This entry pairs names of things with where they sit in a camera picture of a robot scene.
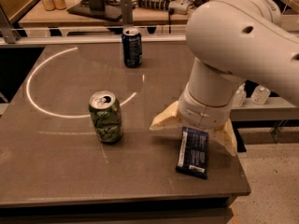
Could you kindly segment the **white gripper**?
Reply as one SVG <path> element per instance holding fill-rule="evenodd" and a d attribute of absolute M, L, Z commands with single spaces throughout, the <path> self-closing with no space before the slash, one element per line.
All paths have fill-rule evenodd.
<path fill-rule="evenodd" d="M 226 151 L 235 156 L 237 153 L 237 141 L 231 120 L 229 119 L 232 105 L 208 106 L 196 101 L 186 85 L 184 92 L 178 101 L 171 104 L 165 111 L 157 115 L 149 129 L 159 131 L 180 126 L 190 126 L 199 130 L 210 130 L 213 140 L 222 145 Z"/>

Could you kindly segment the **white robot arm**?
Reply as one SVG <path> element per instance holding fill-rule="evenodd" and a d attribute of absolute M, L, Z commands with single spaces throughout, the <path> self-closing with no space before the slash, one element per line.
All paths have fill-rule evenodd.
<path fill-rule="evenodd" d="M 212 0 L 197 8 L 186 26 L 195 56 L 189 81 L 150 128 L 208 131 L 235 155 L 230 112 L 241 84 L 253 81 L 299 106 L 299 39 L 280 20 L 272 0 Z"/>

